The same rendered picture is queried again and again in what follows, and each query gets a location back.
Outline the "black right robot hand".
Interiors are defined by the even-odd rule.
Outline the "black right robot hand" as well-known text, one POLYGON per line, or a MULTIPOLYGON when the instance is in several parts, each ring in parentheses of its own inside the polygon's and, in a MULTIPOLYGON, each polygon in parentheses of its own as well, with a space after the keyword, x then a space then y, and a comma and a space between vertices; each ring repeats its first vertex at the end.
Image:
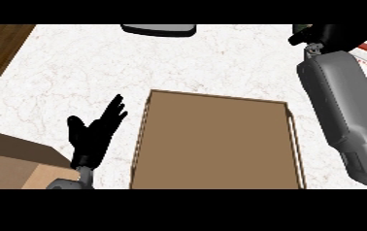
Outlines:
POLYGON ((351 51, 367 41, 367 28, 358 24, 311 24, 289 38, 299 43, 321 44, 321 52, 351 51))

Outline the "white plate with red rim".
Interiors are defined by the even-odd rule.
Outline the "white plate with red rim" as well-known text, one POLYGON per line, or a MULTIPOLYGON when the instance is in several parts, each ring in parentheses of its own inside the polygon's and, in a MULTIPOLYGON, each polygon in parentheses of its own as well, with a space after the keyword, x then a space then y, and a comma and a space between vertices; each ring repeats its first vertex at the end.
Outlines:
POLYGON ((349 53, 355 56, 358 63, 367 66, 367 43, 363 43, 349 53))

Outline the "brown wooden tray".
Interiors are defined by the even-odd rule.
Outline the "brown wooden tray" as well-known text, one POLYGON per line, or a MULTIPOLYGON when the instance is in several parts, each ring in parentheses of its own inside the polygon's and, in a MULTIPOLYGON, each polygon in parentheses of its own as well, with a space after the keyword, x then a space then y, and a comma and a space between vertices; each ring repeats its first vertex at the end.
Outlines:
POLYGON ((284 102, 153 90, 130 169, 133 189, 304 189, 284 102))

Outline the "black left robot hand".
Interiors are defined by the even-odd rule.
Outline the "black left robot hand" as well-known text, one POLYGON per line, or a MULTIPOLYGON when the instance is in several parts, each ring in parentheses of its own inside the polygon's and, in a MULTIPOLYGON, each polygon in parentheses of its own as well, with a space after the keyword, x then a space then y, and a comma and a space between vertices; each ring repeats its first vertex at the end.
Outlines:
POLYGON ((68 142, 74 147, 70 162, 73 169, 88 167, 95 170, 99 167, 114 133, 126 116, 123 97, 119 94, 101 117, 92 121, 89 126, 76 115, 68 117, 68 142))

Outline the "grey flat appliance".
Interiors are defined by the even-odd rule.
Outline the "grey flat appliance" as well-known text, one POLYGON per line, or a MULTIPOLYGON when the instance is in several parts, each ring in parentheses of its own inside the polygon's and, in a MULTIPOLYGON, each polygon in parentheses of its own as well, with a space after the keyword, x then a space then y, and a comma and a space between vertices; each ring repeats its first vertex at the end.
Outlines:
POLYGON ((127 33, 156 37, 191 37, 197 33, 196 24, 123 24, 127 33))

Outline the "brown cardboard box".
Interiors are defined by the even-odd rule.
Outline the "brown cardboard box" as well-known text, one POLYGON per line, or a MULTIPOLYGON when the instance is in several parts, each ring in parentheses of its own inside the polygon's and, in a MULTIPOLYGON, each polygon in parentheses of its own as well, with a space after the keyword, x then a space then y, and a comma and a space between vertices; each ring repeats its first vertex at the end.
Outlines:
POLYGON ((77 178, 52 147, 0 133, 0 189, 45 189, 55 179, 77 178))

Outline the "dark brown wooden panel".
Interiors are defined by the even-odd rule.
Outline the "dark brown wooden panel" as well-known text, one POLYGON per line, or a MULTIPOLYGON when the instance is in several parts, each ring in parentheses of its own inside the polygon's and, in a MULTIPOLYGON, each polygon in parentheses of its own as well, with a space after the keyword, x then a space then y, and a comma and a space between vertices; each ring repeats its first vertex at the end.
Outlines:
POLYGON ((0 24, 0 76, 34 29, 34 24, 0 24))

